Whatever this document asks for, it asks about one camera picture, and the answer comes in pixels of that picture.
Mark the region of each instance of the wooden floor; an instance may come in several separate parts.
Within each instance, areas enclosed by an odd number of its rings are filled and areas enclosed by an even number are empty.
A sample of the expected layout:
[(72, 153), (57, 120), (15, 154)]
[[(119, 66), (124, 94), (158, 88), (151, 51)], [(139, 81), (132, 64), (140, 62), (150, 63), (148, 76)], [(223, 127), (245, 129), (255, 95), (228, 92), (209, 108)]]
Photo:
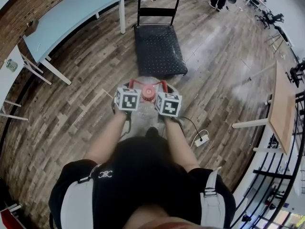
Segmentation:
[[(273, 74), (253, 81), (251, 74), (270, 65), (273, 49), (264, 41), (270, 31), (254, 19), (243, 0), (221, 12), (208, 0), (180, 0), (174, 27), (188, 68), (186, 76), (169, 80), (183, 95), (182, 115), (209, 131), (209, 141), (193, 148), (200, 165), (222, 166), (226, 185), (233, 189), (242, 175), (260, 128), (235, 129), (238, 121), (264, 116), (264, 101), (273, 87)], [(153, 6), (174, 6), (157, 0)], [(119, 83), (137, 77), (132, 26), (137, 1), (125, 3), (126, 33), (120, 34), (118, 7), (104, 13), (72, 36), (52, 57), (70, 86), (50, 73), (49, 86), (35, 80), (16, 113), (29, 122), (13, 120), (0, 161), (0, 175), (13, 198), (39, 228), (48, 228), (48, 199), (62, 167), (81, 159), (91, 141), (112, 116), (110, 103)], [(189, 142), (195, 136), (185, 122)]]

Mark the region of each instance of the light blue table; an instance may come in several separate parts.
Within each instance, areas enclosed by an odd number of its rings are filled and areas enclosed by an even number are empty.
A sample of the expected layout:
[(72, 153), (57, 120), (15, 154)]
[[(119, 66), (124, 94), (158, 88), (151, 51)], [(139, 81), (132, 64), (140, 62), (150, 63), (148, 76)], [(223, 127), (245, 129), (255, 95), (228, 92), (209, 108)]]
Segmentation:
[(119, 2), (121, 33), (124, 34), (124, 0), (63, 0), (58, 3), (39, 19), (34, 33), (23, 36), (34, 60), (70, 85), (71, 81), (50, 64), (49, 53), (79, 25), (93, 15), (98, 19), (99, 11), (116, 2)]

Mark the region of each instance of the power strip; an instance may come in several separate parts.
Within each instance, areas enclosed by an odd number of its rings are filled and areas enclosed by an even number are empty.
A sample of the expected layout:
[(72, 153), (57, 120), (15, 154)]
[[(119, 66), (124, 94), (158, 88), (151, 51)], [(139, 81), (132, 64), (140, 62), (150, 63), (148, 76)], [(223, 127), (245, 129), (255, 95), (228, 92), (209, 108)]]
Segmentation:
[(200, 138), (195, 141), (195, 146), (199, 147), (202, 144), (204, 144), (205, 142), (207, 142), (208, 140), (209, 140), (209, 136), (207, 134), (205, 134), (204, 136), (202, 136), (202, 141), (200, 141)]

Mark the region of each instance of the logo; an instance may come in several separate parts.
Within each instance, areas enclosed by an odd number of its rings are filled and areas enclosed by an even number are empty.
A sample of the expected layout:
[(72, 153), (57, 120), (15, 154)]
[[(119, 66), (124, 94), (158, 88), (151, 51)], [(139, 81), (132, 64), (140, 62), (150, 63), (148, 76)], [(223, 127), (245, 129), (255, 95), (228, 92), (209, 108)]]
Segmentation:
[(110, 173), (112, 173), (112, 170), (102, 171), (100, 172), (99, 178), (112, 177)]

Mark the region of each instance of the dotted mat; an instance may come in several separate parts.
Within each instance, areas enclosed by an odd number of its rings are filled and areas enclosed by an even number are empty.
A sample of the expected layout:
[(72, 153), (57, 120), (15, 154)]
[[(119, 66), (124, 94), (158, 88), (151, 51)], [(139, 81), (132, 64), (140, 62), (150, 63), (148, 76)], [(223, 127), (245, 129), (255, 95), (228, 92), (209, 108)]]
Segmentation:
[(134, 32), (140, 76), (187, 73), (173, 26), (140, 25)]

